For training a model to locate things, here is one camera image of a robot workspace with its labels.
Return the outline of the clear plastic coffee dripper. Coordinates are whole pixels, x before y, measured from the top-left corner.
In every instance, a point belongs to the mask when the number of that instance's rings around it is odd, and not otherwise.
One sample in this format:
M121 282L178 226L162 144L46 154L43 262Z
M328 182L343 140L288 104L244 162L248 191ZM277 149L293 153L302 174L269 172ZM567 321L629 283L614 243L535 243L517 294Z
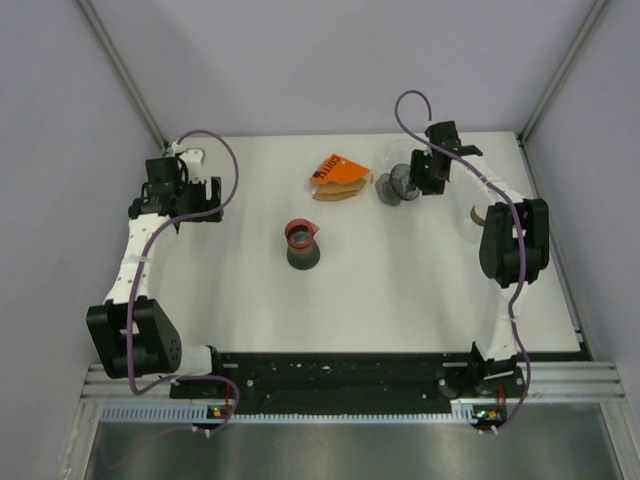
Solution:
M412 183L410 165L396 164L389 173L384 173L375 182L380 201L389 206L398 206L402 202L416 200L421 191Z

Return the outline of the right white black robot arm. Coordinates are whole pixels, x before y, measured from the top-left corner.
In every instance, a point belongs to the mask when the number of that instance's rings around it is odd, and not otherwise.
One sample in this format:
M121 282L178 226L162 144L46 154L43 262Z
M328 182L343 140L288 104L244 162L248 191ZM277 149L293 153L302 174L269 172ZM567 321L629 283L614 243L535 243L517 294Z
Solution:
M451 194L458 233L477 246L479 268L488 281L466 371L443 378L443 390L455 396L466 389L494 395L503 382L520 375L516 302L549 264L549 207L496 175L477 146L462 143L454 122L428 126L422 141L424 149L411 154L410 184L423 195Z

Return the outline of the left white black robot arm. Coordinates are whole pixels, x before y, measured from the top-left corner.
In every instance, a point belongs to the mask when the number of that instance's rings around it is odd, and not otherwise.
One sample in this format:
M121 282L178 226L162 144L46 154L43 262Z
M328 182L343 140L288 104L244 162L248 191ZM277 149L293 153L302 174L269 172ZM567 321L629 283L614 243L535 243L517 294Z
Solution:
M147 181L128 208L129 236L116 280L101 305L91 306L86 323L106 374L128 376L127 308L138 269L142 270L133 304L133 359L137 377L151 374L192 376L192 384L205 396L216 396L226 387L225 370L213 363L213 349L185 343L160 305L159 293L169 247L179 228L168 226L145 245L167 220L200 213L221 203L221 179L205 178L205 154L188 149L174 157L145 162Z

